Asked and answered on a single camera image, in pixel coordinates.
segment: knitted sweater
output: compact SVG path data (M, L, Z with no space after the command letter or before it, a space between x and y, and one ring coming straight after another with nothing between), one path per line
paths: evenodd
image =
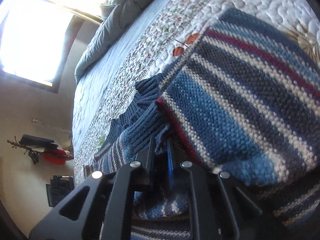
M188 196L166 183L162 142L172 130L176 150L207 170L229 171L297 230L320 200L319 79L297 44L229 9L162 74L136 84L85 175L116 171L154 136L155 190L135 194L132 239L189 239Z

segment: wall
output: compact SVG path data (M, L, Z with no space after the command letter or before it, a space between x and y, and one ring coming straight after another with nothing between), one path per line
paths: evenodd
M3 156L4 201L2 202L12 220L28 236L30 230L49 211L45 184L50 184L53 175L73 176L73 163L64 166L46 162L41 156L34 165L31 158L23 155L24 149L12 149L7 139L20 140L22 135L53 139L57 144L68 140L68 133L61 129L46 128L43 125L16 118L0 118L0 155Z
M0 75L0 156L4 161L3 204L20 230L30 230L51 210L45 184L53 175L73 175L72 161L58 166L40 159L37 165L23 155L23 149L12 149L6 141L20 140L23 134L55 140L60 145L68 140L68 131L32 123L36 118L44 124L69 128L72 124L73 97L76 89L74 69L93 37L97 26L85 22L71 48L58 94L19 83Z

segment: red stripe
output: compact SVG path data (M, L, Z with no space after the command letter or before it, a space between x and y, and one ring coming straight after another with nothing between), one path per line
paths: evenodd
M179 120L177 119L175 114L172 112L172 110L167 106L166 101L162 97L159 97L156 100L156 102L158 103L158 106L159 106L160 110L162 112L164 112L166 114L166 116L169 118L170 123L171 123L171 127L177 133L177 135L180 138L183 146L187 150L188 157L190 157L191 160L194 163L199 164L201 166L204 166L204 163L201 161L199 155L195 151L195 149L192 146L192 144L189 142L188 137L185 135L184 130L180 126Z
M238 48L245 49L249 53L254 53L255 55L259 56L262 60L271 63L273 66L277 67L283 73L287 74L292 80L295 80L298 85L303 87L305 90L307 90L309 93L311 93L314 97L316 97L316 98L320 97L320 92L318 92L316 88L314 88L311 84L307 83L295 71L293 71L288 65L284 64L283 62L280 62L278 59L274 58L271 54L269 54L263 50L260 50L250 44L244 43L244 42L237 40L237 39L234 39L234 38L230 38L229 36L226 36L226 35L214 32L214 31L207 31L206 34L208 34L210 37L223 40L223 41L225 41L229 44L232 44L233 46L236 46Z

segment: window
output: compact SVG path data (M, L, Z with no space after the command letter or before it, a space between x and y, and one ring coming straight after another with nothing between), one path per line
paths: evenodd
M10 8L1 38L3 71L53 91L59 70L62 74L63 58L67 58L64 50L72 18L69 11L45 1L17 0Z

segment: floral quilt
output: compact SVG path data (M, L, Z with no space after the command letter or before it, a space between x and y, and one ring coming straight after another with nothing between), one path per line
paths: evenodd
M131 103L135 82L161 72L188 49L192 37L206 22L217 20L230 7L283 31L320 66L320 23L306 0L170 0L135 43L108 86L75 152L76 184L84 180L83 165L92 162L109 132L111 120Z

